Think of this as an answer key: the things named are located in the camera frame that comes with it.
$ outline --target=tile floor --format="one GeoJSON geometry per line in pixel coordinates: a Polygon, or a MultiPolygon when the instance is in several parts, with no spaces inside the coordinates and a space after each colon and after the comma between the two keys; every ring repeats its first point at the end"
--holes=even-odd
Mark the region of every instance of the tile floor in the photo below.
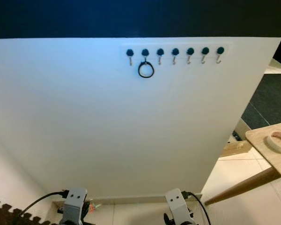
{"type": "MultiPolygon", "coordinates": [[[[272,60],[266,73],[281,73],[281,65],[272,60]]],[[[268,167],[254,148],[248,153],[219,158],[202,190],[202,201],[268,167]]],[[[199,225],[207,224],[197,202],[188,206],[199,225]]],[[[281,178],[206,209],[212,225],[281,225],[281,178]]],[[[89,213],[85,221],[97,225],[163,225],[165,212],[170,214],[166,203],[104,205],[89,213]]]]}

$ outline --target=wooden table leg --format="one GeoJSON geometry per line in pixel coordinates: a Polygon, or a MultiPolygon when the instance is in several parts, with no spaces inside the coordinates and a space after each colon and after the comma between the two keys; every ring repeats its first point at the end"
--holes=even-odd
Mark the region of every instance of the wooden table leg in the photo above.
{"type": "Polygon", "coordinates": [[[236,185],[230,187],[224,192],[212,197],[211,199],[205,202],[205,205],[210,205],[213,203],[220,202],[227,198],[234,197],[236,195],[240,195],[244,192],[250,191],[254,188],[258,188],[264,184],[267,184],[273,180],[280,178],[281,175],[273,168],[270,167],[236,185]]]}

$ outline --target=white wall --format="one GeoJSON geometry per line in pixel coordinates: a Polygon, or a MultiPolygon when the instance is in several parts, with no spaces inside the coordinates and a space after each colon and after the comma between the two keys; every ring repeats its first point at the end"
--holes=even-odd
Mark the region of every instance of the white wall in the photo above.
{"type": "Polygon", "coordinates": [[[92,196],[200,192],[281,38],[0,40],[0,139],[42,186],[92,196]],[[194,58],[151,52],[152,78],[123,45],[230,43],[194,58]]]}
{"type": "MultiPolygon", "coordinates": [[[[11,211],[23,210],[45,194],[0,144],[0,206],[6,203],[13,207],[11,211]]],[[[28,212],[45,219],[50,206],[51,200],[44,199],[28,212]]]]}

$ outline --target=wooden table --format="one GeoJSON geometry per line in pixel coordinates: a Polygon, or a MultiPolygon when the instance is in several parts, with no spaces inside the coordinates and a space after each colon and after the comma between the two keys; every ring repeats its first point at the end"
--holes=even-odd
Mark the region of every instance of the wooden table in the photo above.
{"type": "MultiPolygon", "coordinates": [[[[255,130],[250,130],[245,133],[247,140],[272,165],[272,167],[212,197],[205,202],[205,205],[217,203],[236,195],[240,195],[244,192],[250,191],[254,188],[258,188],[281,177],[281,153],[273,151],[266,142],[266,137],[273,131],[281,131],[281,123],[255,130]]],[[[276,138],[275,140],[277,141],[277,143],[281,144],[280,139],[276,138]]]]}

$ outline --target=black ring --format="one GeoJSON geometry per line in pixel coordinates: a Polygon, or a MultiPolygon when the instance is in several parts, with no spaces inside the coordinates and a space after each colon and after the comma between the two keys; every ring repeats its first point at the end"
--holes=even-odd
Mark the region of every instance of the black ring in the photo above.
{"type": "Polygon", "coordinates": [[[144,62],[141,62],[141,63],[140,63],[140,65],[139,65],[139,75],[140,75],[141,77],[143,77],[143,78],[150,78],[151,76],[153,76],[153,74],[154,74],[154,67],[152,66],[151,63],[147,62],[146,60],[145,60],[144,62]],[[143,76],[143,75],[141,74],[140,70],[141,70],[141,67],[142,67],[143,65],[149,65],[149,66],[151,66],[151,68],[152,68],[152,74],[151,74],[150,76],[143,76]]]}

